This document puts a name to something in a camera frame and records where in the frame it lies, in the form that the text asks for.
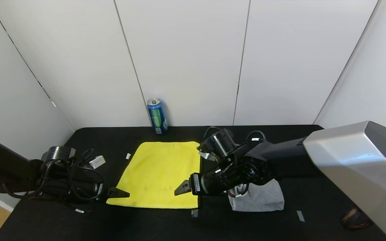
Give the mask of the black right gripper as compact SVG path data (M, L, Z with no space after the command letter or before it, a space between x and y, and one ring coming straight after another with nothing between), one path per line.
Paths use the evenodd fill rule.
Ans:
M220 169L204 173L193 173L189 180L184 180L174 191L174 195L192 192L193 195L214 196L224 193L224 185L219 176Z

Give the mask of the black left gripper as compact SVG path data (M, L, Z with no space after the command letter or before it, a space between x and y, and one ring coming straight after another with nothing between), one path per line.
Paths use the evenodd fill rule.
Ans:
M74 181L74 199L77 203L101 203L106 198L129 198L130 193L116 187L107 186L102 182Z

